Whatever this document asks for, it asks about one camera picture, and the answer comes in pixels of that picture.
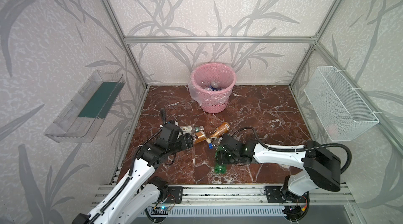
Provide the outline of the green Sprite bottle yellow cap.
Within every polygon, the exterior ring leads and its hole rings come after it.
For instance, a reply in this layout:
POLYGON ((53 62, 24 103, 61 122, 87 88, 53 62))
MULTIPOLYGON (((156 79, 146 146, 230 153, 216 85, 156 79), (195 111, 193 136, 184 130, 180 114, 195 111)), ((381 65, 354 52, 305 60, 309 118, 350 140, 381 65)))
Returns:
POLYGON ((225 174, 227 171, 226 161, 227 161, 227 151, 222 146, 217 146, 215 153, 216 165, 214 172, 216 174, 225 174))

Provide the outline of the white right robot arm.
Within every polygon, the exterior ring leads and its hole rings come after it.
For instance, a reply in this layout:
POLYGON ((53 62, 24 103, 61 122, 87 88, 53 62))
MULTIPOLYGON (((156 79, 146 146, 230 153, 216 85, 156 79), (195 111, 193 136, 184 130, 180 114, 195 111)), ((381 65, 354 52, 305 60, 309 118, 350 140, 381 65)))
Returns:
POLYGON ((268 163, 300 169, 296 175, 286 176, 282 186, 265 187, 269 203, 308 203, 309 192, 318 188, 340 191, 341 175, 352 162, 352 153, 347 146, 316 141, 298 146, 278 146, 263 143, 257 132, 254 132, 254 137, 253 141, 241 143, 234 134, 224 134, 215 159, 221 166, 268 163))

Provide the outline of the clear bottle white cap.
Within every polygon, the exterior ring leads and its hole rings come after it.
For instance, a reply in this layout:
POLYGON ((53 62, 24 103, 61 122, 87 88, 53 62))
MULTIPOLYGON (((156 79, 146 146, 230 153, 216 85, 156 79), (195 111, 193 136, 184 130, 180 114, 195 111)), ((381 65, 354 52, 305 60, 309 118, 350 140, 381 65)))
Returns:
POLYGON ((210 86, 218 87, 218 86, 219 86, 219 83, 216 82, 216 81, 211 81, 211 82, 210 82, 210 86))

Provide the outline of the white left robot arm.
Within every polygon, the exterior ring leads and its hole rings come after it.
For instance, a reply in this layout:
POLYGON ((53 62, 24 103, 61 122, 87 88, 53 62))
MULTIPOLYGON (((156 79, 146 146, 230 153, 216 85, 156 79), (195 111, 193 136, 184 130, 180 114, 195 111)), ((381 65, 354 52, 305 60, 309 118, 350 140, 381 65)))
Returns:
POLYGON ((88 214, 78 214, 75 224, 130 224, 153 203, 168 197, 168 183, 154 173, 168 157, 193 147, 193 138, 183 133, 174 121, 166 120, 161 109, 162 126, 141 144, 132 158, 129 171, 113 190, 88 214))

